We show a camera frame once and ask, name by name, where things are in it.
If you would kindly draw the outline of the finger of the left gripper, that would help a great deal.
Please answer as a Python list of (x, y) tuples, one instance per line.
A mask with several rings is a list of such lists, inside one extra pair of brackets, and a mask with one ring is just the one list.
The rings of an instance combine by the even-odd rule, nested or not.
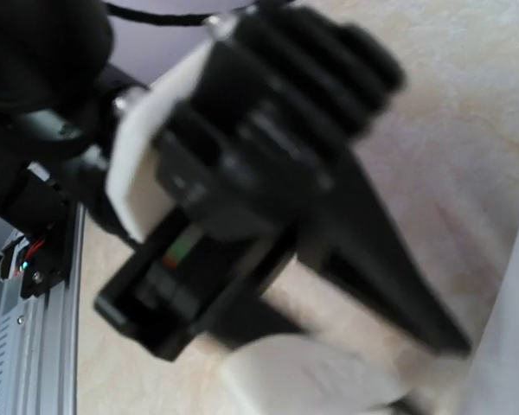
[(420, 271), (349, 151), (310, 157), (298, 261), (436, 355), (465, 357), (471, 340)]

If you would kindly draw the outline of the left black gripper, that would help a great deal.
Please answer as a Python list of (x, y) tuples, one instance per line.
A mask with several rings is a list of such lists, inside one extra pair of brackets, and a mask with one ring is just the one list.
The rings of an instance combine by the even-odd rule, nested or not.
[(350, 68), (313, 48), (205, 42), (124, 117), (106, 192), (138, 247), (94, 308), (174, 361), (308, 331), (262, 293), (297, 251), (350, 124)]

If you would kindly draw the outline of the cream printed ribbon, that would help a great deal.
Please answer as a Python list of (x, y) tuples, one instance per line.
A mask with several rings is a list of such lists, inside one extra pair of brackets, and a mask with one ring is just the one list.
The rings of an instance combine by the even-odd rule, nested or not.
[(219, 376), (245, 414), (421, 414), (393, 373), (305, 335), (238, 348)]

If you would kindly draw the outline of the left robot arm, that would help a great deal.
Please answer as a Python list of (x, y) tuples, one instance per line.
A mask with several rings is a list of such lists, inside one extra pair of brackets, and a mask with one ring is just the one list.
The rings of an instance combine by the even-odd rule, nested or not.
[(60, 270), (81, 205), (133, 254), (96, 311), (174, 361), (302, 328), (266, 302), (296, 259), (438, 355), (468, 335), (420, 276), (352, 141), (404, 86), (362, 27), (289, 1), (155, 16), (0, 1), (0, 217)]

